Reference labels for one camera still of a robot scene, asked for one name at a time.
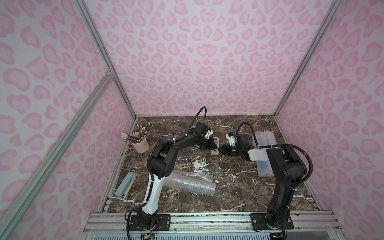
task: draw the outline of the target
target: white 3d printed part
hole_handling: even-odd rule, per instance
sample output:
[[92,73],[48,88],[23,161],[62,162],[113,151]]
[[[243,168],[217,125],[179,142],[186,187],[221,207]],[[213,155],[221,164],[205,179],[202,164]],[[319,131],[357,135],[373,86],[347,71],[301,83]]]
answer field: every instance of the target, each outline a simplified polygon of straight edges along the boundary
[[248,151],[251,161],[269,161],[266,149],[253,148]]
[[209,139],[209,137],[214,133],[213,130],[208,131],[207,134],[204,136],[206,139]]
[[228,133],[225,135],[225,138],[228,139],[229,146],[235,146],[236,145],[236,137],[235,136],[228,136]]
[[[218,148],[219,142],[220,142],[218,137],[214,137],[214,141],[215,141],[215,144],[216,144],[216,146]],[[217,149],[211,150],[211,155],[212,156],[218,156],[218,150]]]

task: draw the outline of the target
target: wire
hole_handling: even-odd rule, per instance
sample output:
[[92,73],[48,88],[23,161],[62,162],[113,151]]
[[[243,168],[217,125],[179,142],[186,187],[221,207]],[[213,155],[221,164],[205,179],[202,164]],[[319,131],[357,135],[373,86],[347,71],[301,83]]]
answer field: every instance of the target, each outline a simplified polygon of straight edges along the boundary
[[261,230],[254,230],[254,231],[255,231],[255,232],[261,232],[261,231],[264,231],[267,227],[268,227],[268,225],[265,226],[265,228],[263,228],[263,229],[261,229]]
[[152,234],[153,232],[155,232],[155,229],[156,229],[156,227],[157,227],[158,224],[159,224],[159,221],[157,221],[157,222],[155,223],[155,227],[153,228],[153,230],[152,230],[148,235],[150,235],[150,234]]
[[193,123],[196,121],[196,118],[199,116],[200,112],[205,109],[205,113],[204,113],[204,124],[205,124],[205,117],[207,116],[207,107],[204,106],[202,108],[200,108],[199,112],[196,114],[195,118],[193,119],[193,121],[191,122],[191,125],[189,125],[189,128],[187,129],[187,132],[186,133],[189,133],[189,130],[191,129]]
[[[295,185],[293,185],[293,187],[292,187],[293,190],[296,190],[300,184],[302,184],[303,182],[308,180],[308,178],[311,176],[311,174],[313,172],[313,163],[312,163],[310,156],[303,149],[301,149],[300,147],[298,147],[296,145],[289,144],[289,143],[282,143],[282,144],[276,144],[276,145],[270,145],[270,146],[259,146],[259,148],[270,148],[270,147],[291,147],[291,148],[294,148],[294,149],[298,150],[299,152],[301,152],[305,156],[305,158],[307,159],[308,165],[309,165],[308,173],[301,180],[299,180]],[[286,216],[287,212],[288,212],[288,207],[284,209],[283,216],[282,216],[283,218],[282,218],[281,230],[283,233],[283,240],[286,240],[286,238],[288,236],[288,230],[285,226],[285,216]]]
[[131,223],[131,214],[132,214],[132,212],[133,212],[134,210],[140,209],[140,208],[144,207],[145,205],[147,205],[147,202],[141,204],[141,205],[138,206],[138,207],[134,207],[134,208],[132,208],[132,209],[129,211],[128,219],[126,218],[126,214],[127,214],[127,213],[125,213],[125,215],[124,215],[124,218],[125,218],[125,220],[127,221],[127,238],[128,238],[128,240],[131,240],[131,237],[130,237],[130,235],[129,235],[129,224]]
[[256,143],[256,147],[259,147],[259,143],[257,142],[255,131],[252,127],[252,124],[250,124],[249,122],[243,122],[242,124],[240,124],[240,126],[237,128],[236,135],[239,133],[241,126],[243,126],[244,124],[247,124],[251,128],[252,135],[253,135],[253,138],[254,138],[255,143]]

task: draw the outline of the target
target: pink pencil cup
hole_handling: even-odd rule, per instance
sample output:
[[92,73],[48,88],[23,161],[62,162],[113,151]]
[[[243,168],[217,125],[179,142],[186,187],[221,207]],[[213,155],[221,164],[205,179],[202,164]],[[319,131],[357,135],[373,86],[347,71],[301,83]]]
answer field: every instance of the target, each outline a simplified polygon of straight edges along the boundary
[[[134,132],[134,133],[132,133],[131,136],[139,138],[139,132]],[[147,137],[144,137],[144,139],[139,143],[131,143],[131,144],[133,145],[136,152],[138,152],[138,153],[143,153],[149,149]]]

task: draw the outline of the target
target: bubble wrap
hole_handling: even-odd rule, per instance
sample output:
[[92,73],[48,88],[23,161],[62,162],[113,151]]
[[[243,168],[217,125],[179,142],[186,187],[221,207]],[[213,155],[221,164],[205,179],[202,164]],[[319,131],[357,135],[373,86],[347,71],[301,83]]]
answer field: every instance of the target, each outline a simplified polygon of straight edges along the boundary
[[207,194],[213,196],[216,190],[216,183],[183,176],[172,171],[172,173],[164,181],[167,187],[173,187],[185,192],[193,192],[196,194]]
[[172,172],[183,175],[183,176],[204,180],[207,182],[213,182],[214,181],[213,175],[205,174],[203,172],[186,172],[186,171],[180,171],[180,170],[173,170]]

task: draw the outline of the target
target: metal rail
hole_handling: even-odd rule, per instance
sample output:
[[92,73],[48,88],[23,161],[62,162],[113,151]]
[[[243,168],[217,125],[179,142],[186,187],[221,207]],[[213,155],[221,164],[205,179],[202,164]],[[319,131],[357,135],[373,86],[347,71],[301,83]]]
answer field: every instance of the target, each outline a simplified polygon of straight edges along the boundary
[[89,114],[94,109],[105,89],[109,86],[113,76],[105,75],[101,83],[96,87],[91,96],[86,100],[84,105],[80,108],[79,113],[69,123],[63,135],[57,141],[55,146],[44,158],[44,161],[28,180],[28,183],[23,188],[18,197],[12,202],[7,212],[4,214],[0,221],[0,239],[8,239],[12,234],[19,221],[28,210],[29,206],[44,186],[48,177],[55,169],[57,163],[68,149],[72,140],[79,132],[84,122],[87,120]]
[[[170,230],[159,233],[252,233],[254,231],[251,213],[265,212],[165,213],[171,215]],[[293,211],[291,218],[295,229],[290,232],[342,231],[331,211]],[[111,234],[125,231],[124,214],[91,214],[83,234]],[[264,230],[263,232],[280,231]]]
[[[275,122],[276,122],[276,124],[277,124],[277,126],[278,126],[278,128],[279,128],[279,130],[281,132],[281,135],[283,136],[284,141],[286,143],[289,143],[288,138],[286,137],[283,129],[280,126],[280,123],[279,123],[279,121],[277,119],[277,116],[273,116],[273,117],[274,117]],[[316,195],[316,192],[315,192],[315,190],[313,188],[312,183],[310,181],[305,181],[304,185],[307,188],[308,192],[310,193],[311,197],[313,198],[313,201],[314,201],[314,204],[316,205],[316,208],[319,209],[319,210],[326,210],[326,208],[324,207],[323,203],[320,201],[319,197]]]
[[[83,18],[84,23],[85,23],[89,33],[91,34],[93,41],[95,42],[96,48],[100,52],[100,55],[101,55],[101,57],[105,63],[105,66],[108,68],[110,74],[115,75],[115,72],[116,72],[115,68],[113,67],[112,61],[108,56],[106,48],[105,48],[103,41],[101,40],[101,37],[97,31],[95,23],[93,22],[92,16],[88,10],[87,5],[85,4],[84,0],[73,0],[73,1],[76,4],[81,17]],[[133,111],[131,103],[129,102],[128,96],[127,96],[126,92],[124,91],[118,76],[116,75],[115,77],[116,78],[113,80],[116,83],[116,86],[119,90],[119,94],[122,97],[124,104],[127,106],[129,113],[131,114],[132,118],[135,119],[136,115],[135,115],[135,112]]]
[[326,34],[327,30],[333,23],[333,20],[336,18],[336,15],[341,8],[340,6],[344,0],[333,0],[330,8],[328,9],[322,23],[320,24],[320,27],[318,28],[315,36],[313,37],[313,40],[311,44],[309,45],[307,52],[305,53],[303,60],[299,64],[299,67],[297,68],[295,74],[292,77],[292,80],[290,84],[287,87],[287,90],[285,91],[283,97],[281,98],[281,101],[279,105],[276,108],[275,116],[278,116],[282,109],[284,108],[284,105],[288,101],[293,89],[295,88],[296,84],[299,82],[301,75],[305,68],[308,66],[312,56],[315,54],[317,47],[320,45],[321,40],[323,39],[324,35]]
[[[137,120],[138,120],[138,117],[136,117],[136,119],[134,121],[132,121],[131,127],[128,130],[128,134],[130,134],[134,131]],[[107,184],[107,188],[104,191],[103,197],[102,197],[100,205],[98,207],[99,213],[107,213],[108,212],[109,205],[111,204],[111,201],[113,199],[113,193],[114,193],[114,190],[116,187],[116,183],[119,179],[121,167],[122,167],[124,160],[127,156],[129,145],[130,145],[129,141],[124,141],[124,143],[121,147],[119,157],[116,160],[116,163],[115,163],[115,166],[113,168],[111,177],[110,177],[108,184]]]

